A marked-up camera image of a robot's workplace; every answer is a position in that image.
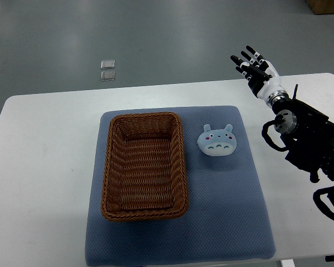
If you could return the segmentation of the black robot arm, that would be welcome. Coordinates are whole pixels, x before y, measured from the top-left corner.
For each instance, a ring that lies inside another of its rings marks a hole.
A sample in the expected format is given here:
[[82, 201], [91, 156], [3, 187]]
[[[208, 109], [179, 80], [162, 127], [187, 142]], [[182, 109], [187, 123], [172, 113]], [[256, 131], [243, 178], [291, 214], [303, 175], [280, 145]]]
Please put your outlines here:
[[[318, 171], [334, 182], [334, 123], [310, 105], [289, 97], [285, 90], [274, 90], [266, 103], [275, 114], [262, 128], [262, 137], [274, 150], [286, 152], [285, 159], [319, 182]], [[313, 201], [334, 221], [334, 185], [318, 189]]]

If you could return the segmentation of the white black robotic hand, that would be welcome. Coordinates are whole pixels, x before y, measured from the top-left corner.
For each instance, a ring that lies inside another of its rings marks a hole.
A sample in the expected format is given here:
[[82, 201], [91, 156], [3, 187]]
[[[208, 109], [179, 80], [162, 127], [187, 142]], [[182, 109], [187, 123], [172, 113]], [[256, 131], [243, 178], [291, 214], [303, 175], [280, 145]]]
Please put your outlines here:
[[231, 55], [230, 59], [236, 65], [235, 69], [247, 80], [255, 97], [268, 101], [273, 92], [282, 90], [280, 75], [271, 62], [251, 46], [246, 46], [246, 50], [241, 52], [243, 58]]

